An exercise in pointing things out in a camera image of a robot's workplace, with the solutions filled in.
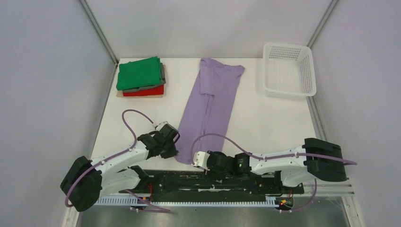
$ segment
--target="laundry basket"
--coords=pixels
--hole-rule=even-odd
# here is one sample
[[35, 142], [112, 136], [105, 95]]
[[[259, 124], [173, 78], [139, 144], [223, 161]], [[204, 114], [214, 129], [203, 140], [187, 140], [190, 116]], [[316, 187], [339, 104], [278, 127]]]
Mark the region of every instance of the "laundry basket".
[[267, 43], [263, 47], [263, 87], [267, 96], [303, 99], [316, 94], [309, 47]]

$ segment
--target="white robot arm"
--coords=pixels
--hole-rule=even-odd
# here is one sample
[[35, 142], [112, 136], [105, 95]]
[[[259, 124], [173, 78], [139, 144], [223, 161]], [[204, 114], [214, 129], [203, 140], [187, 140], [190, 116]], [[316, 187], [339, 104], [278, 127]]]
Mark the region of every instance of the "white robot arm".
[[108, 156], [93, 160], [81, 156], [66, 174], [61, 190], [66, 195], [71, 190], [69, 200], [72, 205], [77, 211], [84, 211], [102, 196], [135, 188], [143, 170], [132, 165], [159, 155], [162, 158], [177, 155], [174, 144], [178, 138], [177, 129], [164, 123], [158, 125], [155, 131], [139, 136], [134, 147], [131, 143]]
[[241, 153], [227, 157], [221, 152], [198, 151], [193, 165], [211, 173], [217, 180], [226, 175], [265, 175], [279, 178], [283, 186], [296, 187], [302, 182], [321, 179], [342, 182], [347, 179], [341, 147], [315, 138], [292, 149], [269, 154]]

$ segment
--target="stack of folded clothes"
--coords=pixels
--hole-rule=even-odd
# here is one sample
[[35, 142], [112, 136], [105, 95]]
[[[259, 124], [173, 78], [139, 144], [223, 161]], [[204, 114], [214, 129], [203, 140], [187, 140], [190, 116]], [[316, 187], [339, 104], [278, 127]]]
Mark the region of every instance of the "stack of folded clothes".
[[117, 96], [162, 97], [166, 83], [165, 68], [160, 58], [152, 57], [119, 65]]

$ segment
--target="lavender t-shirt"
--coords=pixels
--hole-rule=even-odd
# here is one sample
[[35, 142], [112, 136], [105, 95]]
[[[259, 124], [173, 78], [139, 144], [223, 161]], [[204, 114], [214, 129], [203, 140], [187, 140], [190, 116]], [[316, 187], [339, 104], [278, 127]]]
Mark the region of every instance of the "lavender t-shirt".
[[[243, 66], [230, 66], [214, 59], [200, 60], [199, 74], [193, 85], [178, 127], [180, 139], [176, 143], [175, 159], [184, 164], [192, 162], [191, 145], [205, 133], [226, 135], [237, 87], [244, 73]], [[214, 136], [201, 138], [194, 151], [221, 151], [224, 139]]]

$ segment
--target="white tabletop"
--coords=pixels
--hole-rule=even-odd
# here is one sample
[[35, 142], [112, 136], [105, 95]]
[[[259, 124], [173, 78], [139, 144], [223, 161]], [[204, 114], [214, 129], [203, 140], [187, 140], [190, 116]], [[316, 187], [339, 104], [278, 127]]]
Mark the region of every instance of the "white tabletop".
[[[120, 63], [139, 59], [121, 59]], [[242, 65], [241, 77], [227, 137], [249, 152], [269, 153], [289, 149], [304, 143], [305, 138], [315, 137], [306, 99], [301, 101], [266, 97], [261, 87], [262, 59], [216, 59], [228, 65]], [[178, 129], [185, 105], [199, 71], [200, 59], [161, 59], [166, 65], [166, 91], [162, 98], [117, 97], [114, 77], [105, 113], [96, 138], [92, 158], [112, 153], [132, 142], [131, 133], [121, 120], [126, 109], [136, 109], [154, 122], [168, 121]], [[137, 136], [152, 131], [152, 125], [137, 113], [126, 113], [128, 124]], [[240, 151], [226, 141], [223, 152], [235, 155]], [[174, 158], [153, 157], [140, 163], [142, 169], [198, 170], [177, 162]]]

